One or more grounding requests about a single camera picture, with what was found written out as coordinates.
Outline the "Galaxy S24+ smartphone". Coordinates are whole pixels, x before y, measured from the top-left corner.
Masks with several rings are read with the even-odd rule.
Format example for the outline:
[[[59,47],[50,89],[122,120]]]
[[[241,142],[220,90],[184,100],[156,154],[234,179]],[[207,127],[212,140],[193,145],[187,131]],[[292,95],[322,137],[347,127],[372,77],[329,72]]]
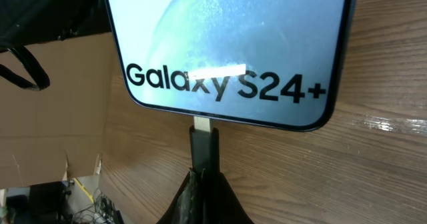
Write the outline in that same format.
[[[312,131],[331,118],[356,0],[105,0],[145,108]]]

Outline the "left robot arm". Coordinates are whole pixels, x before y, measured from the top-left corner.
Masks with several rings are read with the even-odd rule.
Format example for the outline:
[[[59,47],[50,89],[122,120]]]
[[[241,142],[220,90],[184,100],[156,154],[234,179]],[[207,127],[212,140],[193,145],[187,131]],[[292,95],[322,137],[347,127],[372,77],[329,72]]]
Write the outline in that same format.
[[[105,0],[1,0],[1,51],[111,31]]]

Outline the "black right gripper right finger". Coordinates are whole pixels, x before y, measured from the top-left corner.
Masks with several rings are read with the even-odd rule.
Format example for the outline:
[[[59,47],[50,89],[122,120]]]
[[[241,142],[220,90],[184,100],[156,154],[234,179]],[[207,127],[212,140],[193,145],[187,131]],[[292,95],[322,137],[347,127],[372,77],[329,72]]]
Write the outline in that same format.
[[[223,173],[208,173],[201,180],[203,224],[254,224]]]

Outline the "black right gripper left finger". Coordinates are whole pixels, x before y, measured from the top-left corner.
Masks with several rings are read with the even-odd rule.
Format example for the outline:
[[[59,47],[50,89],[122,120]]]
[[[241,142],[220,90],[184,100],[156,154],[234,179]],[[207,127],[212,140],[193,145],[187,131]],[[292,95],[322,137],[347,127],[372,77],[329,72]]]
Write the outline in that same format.
[[[202,223],[203,194],[201,178],[193,169],[190,169],[171,205],[157,224]]]

